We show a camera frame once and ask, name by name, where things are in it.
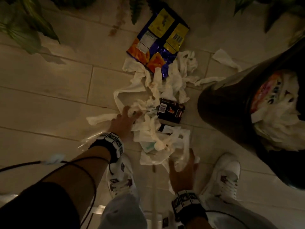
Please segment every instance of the gray pants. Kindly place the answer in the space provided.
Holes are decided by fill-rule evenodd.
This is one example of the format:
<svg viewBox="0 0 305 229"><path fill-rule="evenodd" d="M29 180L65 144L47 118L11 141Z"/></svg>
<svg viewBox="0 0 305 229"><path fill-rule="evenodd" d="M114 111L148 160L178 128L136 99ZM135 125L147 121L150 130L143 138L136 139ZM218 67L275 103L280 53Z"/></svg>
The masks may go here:
<svg viewBox="0 0 305 229"><path fill-rule="evenodd" d="M276 229L264 217L242 207L235 200L213 197L205 202L206 210L216 210L235 216L249 229ZM221 213L207 213L209 223L217 229L245 229L238 220ZM125 194L114 198L105 208L98 229L147 229L147 222L135 197Z"/></svg>

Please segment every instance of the trash can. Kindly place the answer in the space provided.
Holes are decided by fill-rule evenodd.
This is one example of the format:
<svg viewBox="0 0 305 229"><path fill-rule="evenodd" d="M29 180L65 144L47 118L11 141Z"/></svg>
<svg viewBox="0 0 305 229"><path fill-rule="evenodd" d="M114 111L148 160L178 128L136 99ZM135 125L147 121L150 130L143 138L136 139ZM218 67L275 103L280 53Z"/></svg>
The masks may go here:
<svg viewBox="0 0 305 229"><path fill-rule="evenodd" d="M275 71L282 69L297 74L297 110L299 119L305 120L305 38L286 52L209 86L199 96L197 107L206 123L258 156L286 185L304 190L305 150L267 151L251 122L254 95Z"/></svg>

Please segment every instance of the tiled floor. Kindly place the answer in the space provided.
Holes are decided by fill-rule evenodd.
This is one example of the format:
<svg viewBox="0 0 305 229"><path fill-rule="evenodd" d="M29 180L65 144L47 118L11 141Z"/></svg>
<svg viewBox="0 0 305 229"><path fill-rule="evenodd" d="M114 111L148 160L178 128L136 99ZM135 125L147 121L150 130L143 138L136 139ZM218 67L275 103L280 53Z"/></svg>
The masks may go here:
<svg viewBox="0 0 305 229"><path fill-rule="evenodd" d="M182 50L191 49L199 62L195 75L230 76L234 69L211 59L224 49L244 69L287 49L297 19L284 15L268 34L263 33L266 7L254 3L243 15L233 17L234 0L167 0L189 24ZM44 15L57 32L58 42L41 36L45 47L40 54L28 55L12 40L0 34L0 165L41 160L53 153L71 159L87 136L106 129L107 124L90 126L87 116L117 112L112 93L125 87L132 78L122 72L126 49L150 18L146 6L139 22L130 18L116 36L109 37L116 23L117 0L98 0L82 11L59 11L48 0L41 0ZM201 157L196 177L199 190L208 181L213 164L225 151L238 156L242 172L238 190L241 203L267 217L279 228L303 228L305 192L284 185L257 157L203 122L196 110L203 87L188 85L191 98L186 104L182 126L192 131L191 146ZM129 94L120 98L131 104L146 95ZM135 180L144 210L150 210L151 167L139 165L141 147L126 145L132 158ZM38 165L0 174L0 193L19 193L54 167ZM158 169L158 211L170 207L168 174ZM98 188L96 204L110 198L105 179ZM96 228L98 216L90 228Z"/></svg>

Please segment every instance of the wire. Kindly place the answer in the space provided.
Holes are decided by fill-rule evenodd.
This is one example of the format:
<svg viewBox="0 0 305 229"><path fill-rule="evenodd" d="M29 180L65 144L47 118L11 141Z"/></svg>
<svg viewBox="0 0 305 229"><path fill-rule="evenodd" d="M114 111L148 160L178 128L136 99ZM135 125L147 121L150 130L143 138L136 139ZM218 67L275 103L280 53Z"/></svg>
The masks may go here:
<svg viewBox="0 0 305 229"><path fill-rule="evenodd" d="M66 167L67 165L73 165L73 166L81 169L82 171L84 171L89 176L89 178L90 178L90 180L92 182L93 188L94 188L94 196L93 196L93 201L92 201L92 204L90 206L90 209L89 209L87 215L85 216L85 218L83 219L83 221L81 222L80 226L82 226L83 223L85 222L85 220L88 218L88 216L89 216L89 214L90 214L90 212L91 212L91 210L92 210L92 208L94 206L94 202L95 202L96 194L97 194L97 192L96 192L97 188L96 188L96 184L95 184L94 178L89 174L89 172L86 169L84 169L82 166L75 164L75 162L79 162L79 161L82 161L82 160L85 160L85 159L90 159L90 158L97 158L97 159L101 159L101 160L106 161L108 163L108 166L109 166L109 172L113 175L113 173L112 173L112 171L110 169L110 163L109 163L109 161L107 159L101 158L101 157L96 157L96 156L91 156L91 157L79 158L79 159L76 159L76 160L71 161L71 162L61 161L60 163L63 163L64 164L63 166L53 170L51 173L49 173L48 175L46 175L45 177L43 177L39 181L39 182L42 182L44 179L46 179L47 177L49 177L50 175L52 175L56 171L62 169L63 167ZM18 168L18 167L23 167L23 166L27 166L27 165L36 165L36 164L41 164L41 163L42 163L42 161L35 161L35 162L26 162L26 163L21 163L21 164L17 164L17 165L11 165L11 166L7 166L7 167L4 167L4 168L0 169L0 173L3 172L3 171L10 170L10 169L15 169L15 168Z"/></svg>
<svg viewBox="0 0 305 229"><path fill-rule="evenodd" d="M244 225L247 229L250 229L242 220L236 218L234 215L230 215L228 213L225 213L225 212L221 212L221 211L218 211L218 210L207 210L206 212L215 212L215 213L220 213L220 214L223 214L223 215L228 215L230 217L232 217L233 219L236 219L237 221L239 221L242 225Z"/></svg>
<svg viewBox="0 0 305 229"><path fill-rule="evenodd" d="M90 217L90 219L89 219L89 222L88 222L88 225L87 225L86 229L89 228L89 225L90 225L90 223L91 223L91 220L92 220L92 218L93 218L93 215L94 215L94 213L91 214L91 217Z"/></svg>

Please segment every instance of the black wrist strap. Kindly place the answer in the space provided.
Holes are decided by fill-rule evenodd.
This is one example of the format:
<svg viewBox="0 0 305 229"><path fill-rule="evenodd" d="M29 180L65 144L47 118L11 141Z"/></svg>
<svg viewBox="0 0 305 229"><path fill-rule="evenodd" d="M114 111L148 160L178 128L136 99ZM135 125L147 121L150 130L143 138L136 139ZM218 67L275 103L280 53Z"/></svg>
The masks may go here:
<svg viewBox="0 0 305 229"><path fill-rule="evenodd" d="M200 199L194 191L179 191L171 204L176 220L183 223L183 225L198 216L204 217L208 221L206 210L202 207Z"/></svg>
<svg viewBox="0 0 305 229"><path fill-rule="evenodd" d="M102 146L109 151L111 156L109 163L116 163L124 152L123 142L121 141L119 136L113 132L104 132L99 135L96 141L93 142L89 148L92 148L94 146Z"/></svg>

